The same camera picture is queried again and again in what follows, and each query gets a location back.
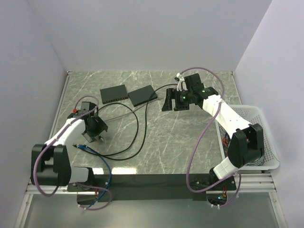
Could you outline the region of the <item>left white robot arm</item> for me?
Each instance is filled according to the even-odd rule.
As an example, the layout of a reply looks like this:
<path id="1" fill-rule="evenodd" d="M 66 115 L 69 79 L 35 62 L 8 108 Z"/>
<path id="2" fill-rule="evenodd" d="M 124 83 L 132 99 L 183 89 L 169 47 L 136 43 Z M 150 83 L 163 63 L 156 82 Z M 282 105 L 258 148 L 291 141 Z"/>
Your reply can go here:
<path id="1" fill-rule="evenodd" d="M 80 109 L 74 109 L 67 117 L 59 132 L 45 143 L 33 146 L 30 177 L 32 184 L 66 186 L 71 182 L 78 182 L 83 190 L 92 190 L 95 187 L 95 178 L 89 175 L 88 168 L 70 165 L 68 149 L 81 135 L 91 143 L 107 130 L 108 126 L 98 116 L 98 105 L 82 102 Z"/>

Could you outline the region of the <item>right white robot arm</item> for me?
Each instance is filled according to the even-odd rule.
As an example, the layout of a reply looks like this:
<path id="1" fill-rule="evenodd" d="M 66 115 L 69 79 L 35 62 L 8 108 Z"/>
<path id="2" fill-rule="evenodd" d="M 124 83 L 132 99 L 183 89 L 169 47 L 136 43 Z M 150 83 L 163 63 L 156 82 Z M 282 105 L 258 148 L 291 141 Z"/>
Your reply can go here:
<path id="1" fill-rule="evenodd" d="M 168 88 L 162 111 L 186 111 L 190 104 L 209 113 L 224 128 L 230 142 L 227 157 L 213 168 L 209 185 L 221 189 L 226 177 L 264 156 L 264 132 L 260 124 L 252 124 L 238 115 L 213 87 L 205 87 L 198 73 L 183 77 L 178 73 L 177 88 Z"/>

